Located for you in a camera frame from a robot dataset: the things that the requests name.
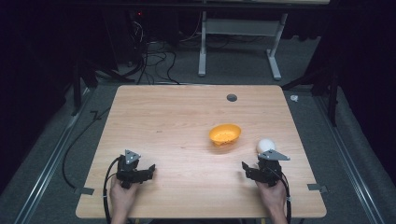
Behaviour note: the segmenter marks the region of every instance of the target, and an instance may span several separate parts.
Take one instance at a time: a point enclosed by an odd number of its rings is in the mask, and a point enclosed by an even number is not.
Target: silver floor rail
[[[53,150],[51,156],[49,157],[49,161],[47,162],[46,166],[44,167],[42,173],[38,177],[37,181],[35,182],[35,186],[32,189],[28,199],[26,200],[23,208],[19,212],[16,220],[14,223],[29,223],[30,218],[32,217],[35,209],[38,206],[38,203],[41,200],[50,180],[56,170],[56,167],[59,164],[59,161],[62,159],[64,153],[67,150],[65,144],[69,139],[70,133],[73,131],[73,128],[76,126],[77,120],[80,116],[81,111],[83,110],[84,106],[89,102],[92,96],[92,91],[88,88],[85,89],[83,92],[83,103],[77,112],[77,114],[71,118],[64,129],[64,132],[61,135],[55,149]]]
[[[369,218],[371,223],[385,223],[381,214],[378,211],[377,206],[375,205],[375,202],[373,201],[370,190],[367,188],[367,185],[362,179],[359,170],[357,169],[354,161],[349,155],[347,146],[344,144],[341,134],[338,132],[338,129],[336,127],[332,126],[332,123],[327,117],[327,107],[324,100],[321,97],[314,97],[314,99],[322,116],[326,120],[329,129],[332,132],[332,137],[334,138],[334,141],[338,146],[338,154],[340,155],[341,161],[346,168],[346,173],[349,176],[352,186],[354,187],[356,194],[361,201],[361,205],[367,217]]]

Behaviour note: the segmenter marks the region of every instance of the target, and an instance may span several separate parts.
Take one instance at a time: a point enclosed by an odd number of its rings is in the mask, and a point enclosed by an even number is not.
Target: gray floor
[[[271,39],[234,36],[238,41],[231,41],[222,48],[222,40],[210,41],[213,47],[207,51],[206,77],[198,77],[199,46],[194,42],[186,42],[177,49],[165,47],[161,44],[152,45],[151,49],[159,51],[172,50],[177,54],[175,66],[170,71],[172,79],[188,84],[248,84],[248,85],[284,85],[300,77],[312,56],[318,40],[300,42],[297,39],[281,40],[276,59],[282,80],[274,81],[268,62],[264,58],[264,50],[271,45]],[[150,56],[155,64],[164,54]],[[172,54],[167,53],[164,62],[157,66],[148,66],[147,73],[142,76],[141,84],[169,83],[166,71],[172,64]],[[92,110],[105,111],[113,101],[120,83],[100,80],[95,90],[90,90],[87,103],[80,113],[80,117],[65,143],[69,147],[91,123]],[[307,219],[304,223],[375,223],[370,211],[377,210],[380,217],[377,223],[392,223],[396,218],[396,190],[375,157],[370,145],[361,133],[359,123],[353,117],[342,90],[338,96],[337,128],[330,128],[327,118],[323,116],[321,103],[326,97],[312,97],[309,87],[299,86],[291,91],[285,91],[285,97],[290,106],[294,122],[301,136],[304,149],[310,161],[318,183],[327,188],[322,193],[327,207],[327,215],[322,218]],[[292,94],[299,96],[298,102],[290,100]],[[0,197],[0,223],[13,223],[29,194],[35,186],[41,172],[45,168],[51,153],[56,148],[64,129],[69,124],[73,112],[72,94],[67,94],[67,103],[48,122],[31,153],[21,165],[19,171]],[[92,158],[106,123],[106,114],[97,120],[71,147],[67,156],[65,170],[69,180],[78,187],[83,187],[89,172]],[[357,193],[359,188],[354,184],[348,165],[344,163],[340,153],[340,144],[334,140],[334,132],[342,137],[342,147],[346,148],[354,161],[354,167],[360,171],[364,187],[369,190],[375,207],[366,209],[365,200]],[[75,215],[78,196],[74,194],[64,182],[62,176],[62,161],[55,164],[55,172],[50,175],[50,182],[44,188],[43,194],[36,206],[31,208],[32,215],[26,222],[30,223],[106,223],[103,219],[79,219]],[[292,223],[299,223],[295,218]]]

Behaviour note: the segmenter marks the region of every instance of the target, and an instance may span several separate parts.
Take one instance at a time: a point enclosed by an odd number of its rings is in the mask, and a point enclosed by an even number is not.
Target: orange bowl
[[[209,137],[217,146],[234,142],[241,134],[241,128],[235,124],[220,124],[209,132]]]

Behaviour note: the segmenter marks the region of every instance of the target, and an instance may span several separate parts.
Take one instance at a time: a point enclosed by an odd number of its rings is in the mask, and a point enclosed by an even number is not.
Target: human hand
[[[262,204],[268,211],[270,218],[275,224],[286,224],[285,216],[286,189],[282,181],[277,181],[276,185],[269,187],[267,183],[256,181],[262,197]]]
[[[121,181],[115,176],[111,177],[110,199],[113,205],[113,217],[111,223],[126,222],[128,214],[131,212],[134,205],[134,197],[139,187],[138,183],[132,184],[129,189],[124,189],[121,186]]]

